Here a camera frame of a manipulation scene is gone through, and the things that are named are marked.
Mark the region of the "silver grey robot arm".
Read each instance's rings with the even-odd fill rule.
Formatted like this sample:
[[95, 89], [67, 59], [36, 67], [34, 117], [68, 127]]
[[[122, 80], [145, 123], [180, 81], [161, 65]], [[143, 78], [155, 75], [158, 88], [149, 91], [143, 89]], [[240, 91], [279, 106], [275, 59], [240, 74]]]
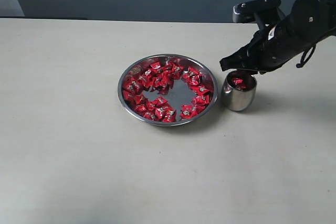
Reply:
[[312, 57], [317, 43], [335, 36], [335, 0], [296, 0], [288, 15], [281, 0], [254, 0], [233, 7], [233, 22], [256, 23], [251, 41], [220, 60], [222, 71], [237, 69], [264, 74], [301, 55], [297, 68]]

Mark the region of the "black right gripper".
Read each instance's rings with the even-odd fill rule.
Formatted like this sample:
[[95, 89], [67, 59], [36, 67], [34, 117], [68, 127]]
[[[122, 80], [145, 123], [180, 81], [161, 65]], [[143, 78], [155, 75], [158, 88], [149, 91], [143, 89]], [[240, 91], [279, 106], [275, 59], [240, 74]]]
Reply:
[[248, 47], [222, 58], [220, 68], [235, 69], [238, 75], [265, 74], [303, 54], [297, 64], [302, 68], [309, 60], [307, 53], [330, 36], [335, 36], [335, 0], [296, 0], [290, 14]]

